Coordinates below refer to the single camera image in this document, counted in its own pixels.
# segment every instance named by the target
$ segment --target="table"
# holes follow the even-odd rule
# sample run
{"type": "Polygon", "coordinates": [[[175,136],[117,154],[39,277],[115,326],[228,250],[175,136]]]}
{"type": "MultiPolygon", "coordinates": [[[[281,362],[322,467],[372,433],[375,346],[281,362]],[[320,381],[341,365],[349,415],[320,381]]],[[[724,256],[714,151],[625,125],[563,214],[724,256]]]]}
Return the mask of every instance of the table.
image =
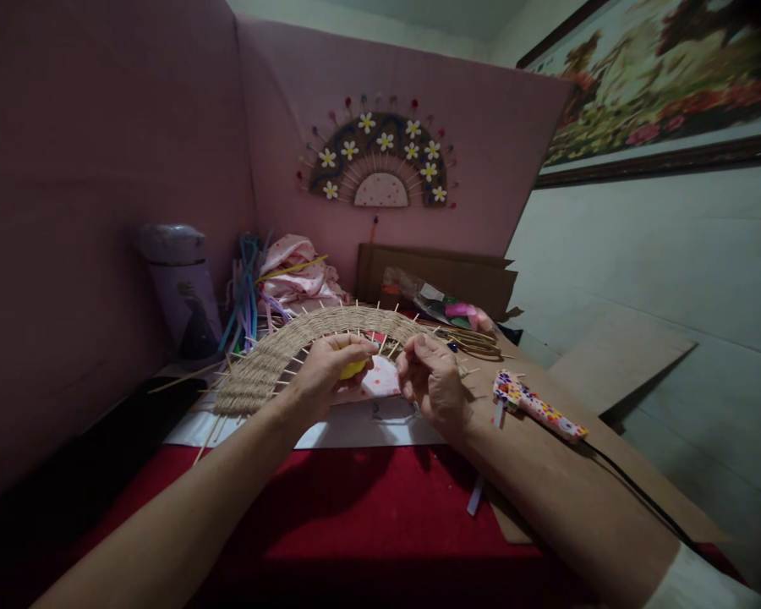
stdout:
{"type": "MultiPolygon", "coordinates": [[[[197,449],[164,446],[77,546],[36,548],[0,572],[0,606],[28,606],[56,577],[186,471],[197,449]]],[[[316,598],[364,604],[594,602],[551,551],[507,544],[476,474],[448,446],[296,451],[246,513],[198,596],[217,602],[316,598]]],[[[737,572],[714,546],[706,556],[737,572]]]]}

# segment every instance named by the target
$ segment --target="natural fiber twine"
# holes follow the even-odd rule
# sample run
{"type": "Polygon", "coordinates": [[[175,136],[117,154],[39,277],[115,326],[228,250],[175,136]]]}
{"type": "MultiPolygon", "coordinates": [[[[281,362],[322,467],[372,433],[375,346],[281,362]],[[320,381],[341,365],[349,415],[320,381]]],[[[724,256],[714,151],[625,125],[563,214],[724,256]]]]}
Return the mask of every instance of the natural fiber twine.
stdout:
{"type": "MultiPolygon", "coordinates": [[[[394,311],[359,306],[318,309],[297,317],[284,328],[260,340],[244,358],[232,363],[231,375],[217,392],[214,411],[217,414],[253,414],[273,397],[276,382],[286,369],[294,370],[298,364],[293,358],[304,359],[300,354],[317,338],[335,332],[380,332],[386,334],[382,357],[388,358],[395,342],[404,344],[423,328],[404,315],[394,311]]],[[[284,381],[292,376],[285,374],[284,381]]]]}

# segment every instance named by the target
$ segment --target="pink wall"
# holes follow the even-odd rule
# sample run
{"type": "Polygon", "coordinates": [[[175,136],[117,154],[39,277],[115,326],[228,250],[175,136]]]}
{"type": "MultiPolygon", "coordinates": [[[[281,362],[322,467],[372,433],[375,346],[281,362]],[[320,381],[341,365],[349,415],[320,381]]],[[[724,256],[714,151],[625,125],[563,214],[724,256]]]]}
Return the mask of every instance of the pink wall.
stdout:
{"type": "Polygon", "coordinates": [[[162,364],[130,229],[194,224],[219,286],[252,226],[233,16],[167,5],[0,2],[0,489],[162,364]]]}
{"type": "Polygon", "coordinates": [[[359,107],[361,93],[374,107],[382,91],[387,100],[397,94],[399,110],[417,97],[418,116],[434,114],[433,132],[446,128],[459,161],[448,181],[461,187],[449,189],[456,210],[382,210],[376,242],[505,254],[571,84],[241,17],[238,31],[262,234],[310,237],[342,286],[353,288],[358,244],[369,240],[375,210],[311,196],[294,174],[312,125],[329,137],[329,110],[343,112],[346,96],[359,107]]]}

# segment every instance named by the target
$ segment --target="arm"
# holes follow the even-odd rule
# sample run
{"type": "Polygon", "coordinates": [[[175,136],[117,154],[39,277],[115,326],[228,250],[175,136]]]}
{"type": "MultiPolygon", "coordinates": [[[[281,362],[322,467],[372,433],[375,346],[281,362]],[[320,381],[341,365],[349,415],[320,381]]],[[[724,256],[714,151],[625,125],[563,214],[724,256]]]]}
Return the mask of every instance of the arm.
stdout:
{"type": "MultiPolygon", "coordinates": [[[[376,353],[372,343],[356,336],[316,341],[279,396],[109,535],[33,607],[185,605],[298,439],[326,414],[331,391],[343,384],[343,367],[376,353]]],[[[360,383],[369,367],[348,384],[360,383]]]]}
{"type": "Polygon", "coordinates": [[[397,359],[402,394],[507,497],[529,524],[609,606],[641,607],[665,577],[678,539],[616,480],[597,500],[566,474],[580,459],[561,442],[546,454],[524,450],[465,401],[453,354],[430,337],[408,341],[397,359]],[[558,502],[563,488],[571,501],[558,502]],[[610,506],[609,515],[602,505],[610,506]]]}

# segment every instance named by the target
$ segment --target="white sleeve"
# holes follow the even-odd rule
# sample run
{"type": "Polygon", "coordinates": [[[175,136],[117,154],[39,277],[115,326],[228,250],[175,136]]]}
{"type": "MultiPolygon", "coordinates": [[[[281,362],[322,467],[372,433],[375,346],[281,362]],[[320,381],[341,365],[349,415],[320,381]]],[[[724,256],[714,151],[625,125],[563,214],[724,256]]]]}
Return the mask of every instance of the white sleeve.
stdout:
{"type": "Polygon", "coordinates": [[[644,609],[761,609],[761,595],[719,573],[680,543],[674,562],[644,609]]]}

